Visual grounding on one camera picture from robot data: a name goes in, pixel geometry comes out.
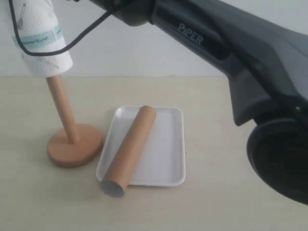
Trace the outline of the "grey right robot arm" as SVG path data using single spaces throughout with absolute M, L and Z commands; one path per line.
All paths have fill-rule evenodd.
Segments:
M 246 145 L 257 175 L 308 202 L 308 38 L 220 0 L 97 0 L 129 26 L 150 23 L 228 78 L 233 120 L 253 120 Z

